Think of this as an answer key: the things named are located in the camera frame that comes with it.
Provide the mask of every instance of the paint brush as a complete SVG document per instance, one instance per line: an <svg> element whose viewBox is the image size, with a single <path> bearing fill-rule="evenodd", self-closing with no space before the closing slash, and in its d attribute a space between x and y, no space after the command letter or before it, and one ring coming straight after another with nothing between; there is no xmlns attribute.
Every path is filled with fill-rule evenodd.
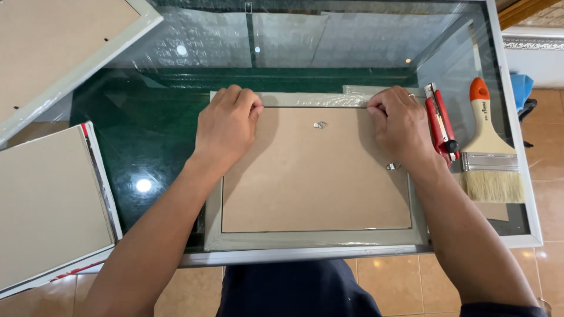
<svg viewBox="0 0 564 317"><path fill-rule="evenodd" d="M460 185L470 199L480 202L525 201L517 151L505 143L491 122L490 93L480 77L470 85L470 103L476 117L474 139L461 152Z"/></svg>

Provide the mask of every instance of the brush bristles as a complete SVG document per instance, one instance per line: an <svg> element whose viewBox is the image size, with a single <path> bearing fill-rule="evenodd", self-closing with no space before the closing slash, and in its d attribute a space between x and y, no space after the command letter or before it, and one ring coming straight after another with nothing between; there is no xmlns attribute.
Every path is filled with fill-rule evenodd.
<svg viewBox="0 0 564 317"><path fill-rule="evenodd" d="M520 204L525 202L519 172L465 171L460 186L473 201Z"/></svg>

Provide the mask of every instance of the white wall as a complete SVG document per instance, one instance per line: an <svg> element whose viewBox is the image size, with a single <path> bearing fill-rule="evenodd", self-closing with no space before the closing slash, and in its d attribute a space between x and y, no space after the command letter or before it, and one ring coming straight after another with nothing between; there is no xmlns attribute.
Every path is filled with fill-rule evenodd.
<svg viewBox="0 0 564 317"><path fill-rule="evenodd" d="M564 87L564 51L505 50L510 73L531 77L535 87Z"/></svg>

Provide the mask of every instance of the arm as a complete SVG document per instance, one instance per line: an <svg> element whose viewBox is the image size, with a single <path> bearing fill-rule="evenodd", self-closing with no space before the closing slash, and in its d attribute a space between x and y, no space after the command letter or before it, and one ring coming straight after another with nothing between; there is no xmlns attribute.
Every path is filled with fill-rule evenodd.
<svg viewBox="0 0 564 317"><path fill-rule="evenodd" d="M395 86L375 95L367 109L376 141L415 184L437 259L462 303L538 306L509 249L435 152L423 106Z"/></svg>
<svg viewBox="0 0 564 317"><path fill-rule="evenodd" d="M198 117L196 148L162 196L116 245L79 315L152 316L202 205L249 149L262 111L255 93L222 88Z"/></svg>

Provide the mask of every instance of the glass table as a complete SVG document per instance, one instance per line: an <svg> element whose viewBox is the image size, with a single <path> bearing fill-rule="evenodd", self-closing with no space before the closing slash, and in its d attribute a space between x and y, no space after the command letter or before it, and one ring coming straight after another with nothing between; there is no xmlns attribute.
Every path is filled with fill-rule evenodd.
<svg viewBox="0 0 564 317"><path fill-rule="evenodd" d="M542 244L493 0L150 3L164 21L78 87L70 114L71 125L94 123L124 232L190 157L210 91L236 83L343 93L343 85L434 82L464 147L475 130L468 89L480 76L496 131L518 151L527 196L507 205L509 221L490 223L509 247ZM149 188L139 187L147 181ZM432 252L430 243L203 252L204 219L205 206L181 267Z"/></svg>

